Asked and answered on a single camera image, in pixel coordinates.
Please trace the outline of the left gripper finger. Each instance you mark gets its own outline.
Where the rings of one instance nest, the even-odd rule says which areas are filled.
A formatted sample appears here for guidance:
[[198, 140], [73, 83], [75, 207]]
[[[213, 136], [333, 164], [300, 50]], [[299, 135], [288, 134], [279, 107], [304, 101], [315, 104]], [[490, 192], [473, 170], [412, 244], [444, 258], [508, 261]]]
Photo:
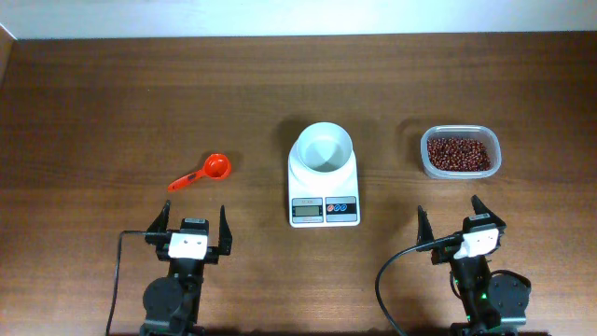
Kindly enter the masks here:
[[218, 225], [218, 255], [229, 255], [232, 248], [232, 233], [226, 218], [225, 206], [220, 207], [219, 225]]
[[145, 241], [149, 245], [164, 245], [169, 238], [167, 231], [171, 201], [167, 200], [158, 216], [146, 230]]

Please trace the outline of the orange measuring scoop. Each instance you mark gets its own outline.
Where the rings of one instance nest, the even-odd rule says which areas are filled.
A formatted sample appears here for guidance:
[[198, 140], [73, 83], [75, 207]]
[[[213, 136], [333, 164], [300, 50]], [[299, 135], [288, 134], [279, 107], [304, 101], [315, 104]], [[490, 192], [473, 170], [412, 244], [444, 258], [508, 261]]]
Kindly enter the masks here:
[[203, 177], [214, 180], [226, 179], [229, 177], [231, 170], [232, 165], [229, 158], [225, 154], [214, 153], [205, 160], [201, 169], [176, 179], [168, 186], [167, 190], [174, 192], [183, 189]]

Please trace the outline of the white bowl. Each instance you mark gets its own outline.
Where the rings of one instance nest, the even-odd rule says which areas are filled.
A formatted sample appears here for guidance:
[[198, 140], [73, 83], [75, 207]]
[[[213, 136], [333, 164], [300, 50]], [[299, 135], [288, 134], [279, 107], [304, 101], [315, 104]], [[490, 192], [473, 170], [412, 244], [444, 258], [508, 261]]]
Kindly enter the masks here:
[[317, 173], [339, 170], [353, 153], [350, 135], [332, 122], [308, 126], [299, 135], [296, 145], [300, 162]]

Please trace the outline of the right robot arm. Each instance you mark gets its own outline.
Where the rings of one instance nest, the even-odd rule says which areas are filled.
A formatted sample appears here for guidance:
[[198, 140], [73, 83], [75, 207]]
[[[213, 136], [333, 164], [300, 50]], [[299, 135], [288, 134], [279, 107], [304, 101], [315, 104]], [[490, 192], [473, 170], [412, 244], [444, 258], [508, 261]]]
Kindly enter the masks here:
[[526, 324], [532, 284], [518, 273], [491, 271], [488, 257], [501, 246], [507, 224], [478, 196], [474, 214], [449, 236], [435, 238], [428, 216], [418, 208], [417, 250], [429, 251], [434, 265], [448, 263], [450, 284], [462, 302], [467, 321], [450, 326], [450, 335], [516, 335]]

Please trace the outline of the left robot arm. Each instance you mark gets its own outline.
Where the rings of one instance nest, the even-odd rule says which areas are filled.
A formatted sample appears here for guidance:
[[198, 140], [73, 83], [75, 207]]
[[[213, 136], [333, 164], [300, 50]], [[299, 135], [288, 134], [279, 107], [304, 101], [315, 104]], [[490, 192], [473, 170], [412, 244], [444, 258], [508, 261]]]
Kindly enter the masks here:
[[232, 234], [225, 208], [220, 208], [218, 242], [209, 244], [209, 221], [186, 217], [180, 228], [168, 228], [171, 203], [146, 230], [146, 243], [155, 247], [158, 260], [169, 264], [168, 273], [151, 282], [144, 292], [145, 320], [141, 335], [197, 336], [204, 268], [216, 265], [232, 248]]

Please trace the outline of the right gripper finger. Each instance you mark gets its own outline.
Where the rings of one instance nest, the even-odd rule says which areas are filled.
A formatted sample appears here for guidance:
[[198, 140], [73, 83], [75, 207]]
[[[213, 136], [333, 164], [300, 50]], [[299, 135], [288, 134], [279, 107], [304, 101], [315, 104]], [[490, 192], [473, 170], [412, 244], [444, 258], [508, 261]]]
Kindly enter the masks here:
[[421, 205], [417, 208], [417, 219], [418, 219], [418, 232], [416, 245], [418, 248], [417, 252], [424, 252], [430, 250], [430, 247], [424, 247], [435, 241], [433, 230], [429, 222], [426, 211]]
[[492, 210], [490, 210], [477, 195], [473, 195], [471, 197], [471, 204], [476, 216], [488, 215], [488, 219], [490, 219], [497, 228], [504, 229], [506, 227], [505, 221], [496, 215]]

